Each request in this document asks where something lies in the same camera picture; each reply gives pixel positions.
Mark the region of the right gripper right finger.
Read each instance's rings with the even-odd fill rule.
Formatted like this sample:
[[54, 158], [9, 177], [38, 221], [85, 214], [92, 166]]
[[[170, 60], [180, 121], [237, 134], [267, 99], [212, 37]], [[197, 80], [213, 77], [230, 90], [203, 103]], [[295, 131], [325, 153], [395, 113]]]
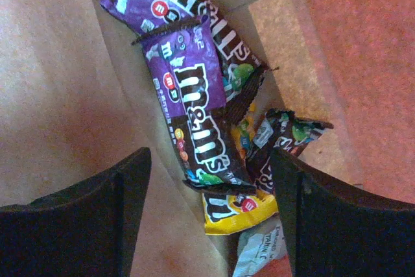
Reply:
[[413, 276], [414, 205], [369, 193], [281, 148], [270, 168], [293, 276]]

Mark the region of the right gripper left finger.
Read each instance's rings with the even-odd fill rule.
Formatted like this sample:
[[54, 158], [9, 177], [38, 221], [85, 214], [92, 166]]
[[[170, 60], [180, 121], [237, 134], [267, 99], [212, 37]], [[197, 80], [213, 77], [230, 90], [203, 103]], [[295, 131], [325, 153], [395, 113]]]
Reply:
[[1, 208], [2, 276], [129, 276], [152, 160], [140, 148], [94, 176]]

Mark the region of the red brown paper bag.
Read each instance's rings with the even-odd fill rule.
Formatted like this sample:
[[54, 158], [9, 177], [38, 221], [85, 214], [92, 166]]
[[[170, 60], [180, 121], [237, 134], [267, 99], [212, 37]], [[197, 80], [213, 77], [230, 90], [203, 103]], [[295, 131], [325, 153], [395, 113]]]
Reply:
[[[204, 233], [134, 34], [100, 0], [1, 0], [1, 204], [26, 204], [141, 147], [152, 172], [132, 276], [230, 276], [237, 236]], [[212, 0], [266, 61], [269, 108], [334, 129], [301, 158], [414, 201], [414, 0]]]

